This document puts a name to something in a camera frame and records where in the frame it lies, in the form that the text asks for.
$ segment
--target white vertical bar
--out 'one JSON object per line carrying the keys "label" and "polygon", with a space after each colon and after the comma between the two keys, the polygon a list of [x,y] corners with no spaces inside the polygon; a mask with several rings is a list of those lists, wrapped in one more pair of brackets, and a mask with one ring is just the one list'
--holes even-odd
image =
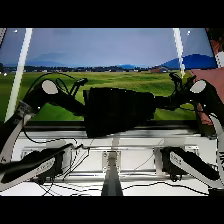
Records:
{"label": "white vertical bar", "polygon": [[182,44],[182,40],[181,40],[180,28],[173,28],[173,33],[174,33],[174,38],[175,38],[175,42],[176,42],[176,48],[177,48],[177,54],[178,54],[179,63],[180,63],[181,75],[183,78],[185,75],[185,72],[184,72],[185,66],[183,64],[183,58],[182,58],[184,48],[183,48],[183,44]]}
{"label": "white vertical bar", "polygon": [[21,84],[21,80],[23,76],[23,70],[24,70],[24,65],[26,62],[28,48],[30,45],[32,31],[33,31],[33,28],[26,28],[26,33],[25,33],[22,49],[19,56],[19,62],[18,62],[17,71],[14,78],[13,86],[12,86],[12,91],[11,91],[11,95],[9,99],[5,121],[7,121],[13,115],[15,111],[16,101],[19,94],[19,88],[20,88],[20,84]]}

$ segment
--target screen frame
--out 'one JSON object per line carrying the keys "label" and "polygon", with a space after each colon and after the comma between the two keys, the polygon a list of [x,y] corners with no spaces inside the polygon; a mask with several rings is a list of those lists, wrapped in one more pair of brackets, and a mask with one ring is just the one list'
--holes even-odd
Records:
{"label": "screen frame", "polygon": [[[205,32],[210,44],[210,47],[213,52],[213,56],[216,61],[216,65],[218,68],[218,63],[211,45],[211,42],[208,37],[208,33]],[[134,128],[134,130],[172,130],[172,129],[190,129],[198,132],[199,130],[199,122],[196,116],[195,120],[150,120],[146,121],[138,127]],[[84,121],[30,121],[26,125],[27,131],[76,131],[76,130],[85,130]]]}

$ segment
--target grass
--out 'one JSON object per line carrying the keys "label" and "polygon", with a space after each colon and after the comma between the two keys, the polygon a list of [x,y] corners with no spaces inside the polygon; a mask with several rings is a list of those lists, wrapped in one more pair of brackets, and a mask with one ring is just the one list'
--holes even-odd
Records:
{"label": "grass", "polygon": [[[21,83],[21,88],[19,91],[18,100],[23,99],[27,90],[34,82],[43,73],[24,73]],[[82,96],[82,90],[90,89],[91,87],[114,87],[114,88],[126,88],[130,90],[135,90],[139,92],[152,92],[154,95],[160,96],[169,96],[174,90],[174,84],[171,81],[168,73],[150,73],[150,72],[68,72],[70,76],[80,79],[88,78],[88,83],[81,87],[76,95],[76,99],[84,103]],[[4,120],[5,113],[9,101],[9,96],[11,93],[11,87],[14,80],[14,74],[9,74],[6,77],[0,77],[0,99],[1,99],[1,111],[0,111],[0,120]],[[183,83],[186,81],[186,78],[189,76],[187,73],[183,78]],[[73,85],[73,80],[61,76],[58,74],[51,74],[45,76],[44,78],[49,78],[55,80],[56,78],[62,78],[65,84],[70,89]],[[185,105],[186,108],[192,108],[191,105]],[[167,111],[167,110],[156,110],[154,115],[156,120],[194,120],[194,112],[184,111],[177,109],[176,111]],[[46,104],[39,114],[37,114],[33,120],[36,121],[70,121],[70,120],[83,120],[82,117],[76,117],[72,113],[66,111],[63,108],[52,106]]]}

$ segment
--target screen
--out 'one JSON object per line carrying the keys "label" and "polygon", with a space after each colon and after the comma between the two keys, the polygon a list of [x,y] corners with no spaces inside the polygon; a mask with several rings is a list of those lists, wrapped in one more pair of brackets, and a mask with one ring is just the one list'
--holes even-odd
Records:
{"label": "screen", "polygon": [[[16,33],[13,29],[7,30],[0,50],[0,62],[7,76],[1,75],[1,80],[10,78],[12,82],[15,76],[18,54],[13,53],[12,49],[21,49],[22,43],[15,41],[15,36],[19,39],[24,36],[22,33],[23,30],[19,29]],[[59,71],[76,79],[88,78],[88,83],[76,95],[76,99],[84,103],[82,90],[91,87],[126,88],[169,96],[174,91],[169,72],[177,72],[184,83],[192,76],[191,69],[216,67],[204,28],[180,28],[179,37],[173,28],[35,28],[18,100],[23,99],[37,77],[47,72]],[[58,74],[49,75],[48,78],[62,78],[68,88],[73,84],[72,80]],[[1,98],[3,95],[7,95],[8,101],[10,91],[2,91]],[[157,109],[154,119],[196,118],[191,111]],[[46,104],[33,120],[72,121],[83,118],[74,116],[63,108]]]}

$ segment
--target sky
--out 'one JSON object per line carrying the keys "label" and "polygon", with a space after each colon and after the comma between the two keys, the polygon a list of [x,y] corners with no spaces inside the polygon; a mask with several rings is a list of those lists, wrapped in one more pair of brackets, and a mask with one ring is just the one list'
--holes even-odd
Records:
{"label": "sky", "polygon": [[[183,56],[213,56],[204,28],[180,31]],[[7,29],[0,62],[18,63],[24,35],[25,28]],[[34,28],[26,62],[60,62],[73,67],[155,66],[174,58],[177,50],[172,28]]]}

